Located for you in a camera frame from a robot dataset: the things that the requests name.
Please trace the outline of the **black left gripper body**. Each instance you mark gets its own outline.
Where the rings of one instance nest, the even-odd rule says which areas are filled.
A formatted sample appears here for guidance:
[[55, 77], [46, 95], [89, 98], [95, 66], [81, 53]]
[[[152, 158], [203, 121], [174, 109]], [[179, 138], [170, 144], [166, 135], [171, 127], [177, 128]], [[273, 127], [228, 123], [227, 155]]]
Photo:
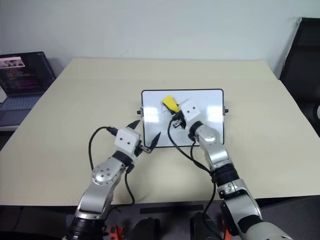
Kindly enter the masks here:
[[138, 144], [134, 150], [134, 155], [138, 157], [142, 152], [150, 154], [153, 151], [152, 147], [147, 147], [142, 144]]

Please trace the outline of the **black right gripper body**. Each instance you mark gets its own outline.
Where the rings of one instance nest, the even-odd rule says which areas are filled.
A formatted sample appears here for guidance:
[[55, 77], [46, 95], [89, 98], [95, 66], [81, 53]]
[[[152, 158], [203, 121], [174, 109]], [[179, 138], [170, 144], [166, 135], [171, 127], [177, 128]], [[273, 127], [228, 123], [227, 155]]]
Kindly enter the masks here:
[[187, 123], [185, 120], [185, 116], [182, 113], [182, 118], [172, 118], [171, 119], [171, 125], [176, 129], [178, 127], [181, 127], [182, 129], [186, 129]]

